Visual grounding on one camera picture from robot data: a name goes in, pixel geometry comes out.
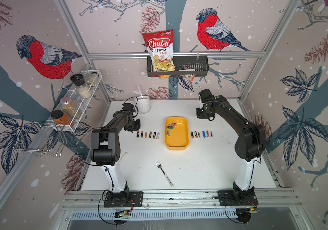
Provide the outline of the yellow plastic storage box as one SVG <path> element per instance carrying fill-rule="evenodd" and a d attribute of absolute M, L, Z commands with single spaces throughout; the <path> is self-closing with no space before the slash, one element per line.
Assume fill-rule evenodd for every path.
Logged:
<path fill-rule="evenodd" d="M 168 124 L 176 124 L 174 127 L 168 127 Z M 170 130 L 170 136 L 167 136 L 167 130 Z M 164 142 L 169 150 L 185 150 L 190 142 L 188 121 L 184 117 L 169 117 L 165 121 Z"/>

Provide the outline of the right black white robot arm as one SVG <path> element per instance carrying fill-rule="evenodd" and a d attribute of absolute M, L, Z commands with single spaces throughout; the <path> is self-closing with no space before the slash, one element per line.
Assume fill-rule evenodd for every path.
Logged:
<path fill-rule="evenodd" d="M 198 119 L 212 121 L 216 115 L 222 117 L 237 133 L 235 152 L 241 159 L 238 165 L 237 178 L 232 190 L 219 190 L 215 197 L 221 206 L 258 205 L 255 194 L 254 176 L 256 163 L 261 163 L 261 155 L 265 149 L 265 128 L 255 125 L 237 112 L 228 100 L 222 96 L 213 96 L 210 89 L 199 93 L 203 103 L 196 109 Z"/>

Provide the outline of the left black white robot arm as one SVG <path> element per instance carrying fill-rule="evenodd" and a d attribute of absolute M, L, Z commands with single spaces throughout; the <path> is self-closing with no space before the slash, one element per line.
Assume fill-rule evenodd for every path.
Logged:
<path fill-rule="evenodd" d="M 104 198 L 106 208 L 132 204 L 127 181 L 118 163 L 121 155 L 119 133 L 123 129 L 129 132 L 140 130 L 140 121 L 133 118 L 132 111 L 117 111 L 107 125 L 92 131 L 91 161 L 104 171 L 109 183 Z"/>

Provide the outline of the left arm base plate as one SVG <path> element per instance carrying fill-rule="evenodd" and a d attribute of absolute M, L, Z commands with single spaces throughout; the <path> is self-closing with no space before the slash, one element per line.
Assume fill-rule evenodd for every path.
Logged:
<path fill-rule="evenodd" d="M 105 208 L 120 208 L 120 207 L 142 207 L 143 192 L 108 192 L 103 195 Z"/>

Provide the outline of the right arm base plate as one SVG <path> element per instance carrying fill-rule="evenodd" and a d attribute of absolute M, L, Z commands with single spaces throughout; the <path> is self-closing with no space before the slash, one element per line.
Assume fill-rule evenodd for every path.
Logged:
<path fill-rule="evenodd" d="M 255 191 L 219 190 L 218 199 L 221 206 L 258 206 Z"/>

